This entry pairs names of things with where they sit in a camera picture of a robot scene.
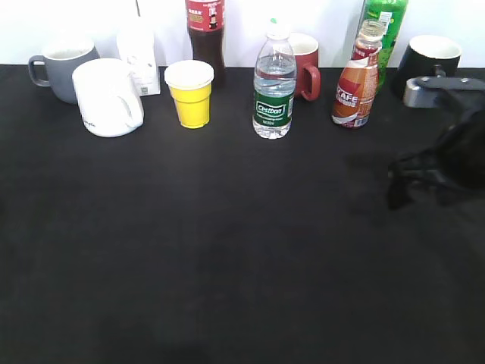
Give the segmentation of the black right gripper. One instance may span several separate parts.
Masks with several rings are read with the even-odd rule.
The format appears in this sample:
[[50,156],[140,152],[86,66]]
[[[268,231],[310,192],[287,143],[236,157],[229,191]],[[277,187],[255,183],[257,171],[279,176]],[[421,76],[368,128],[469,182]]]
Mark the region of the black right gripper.
[[434,152],[427,148],[390,162],[389,209],[413,203],[409,189],[414,184],[422,190],[437,190],[436,200],[442,206],[484,199],[484,111],[450,127]]

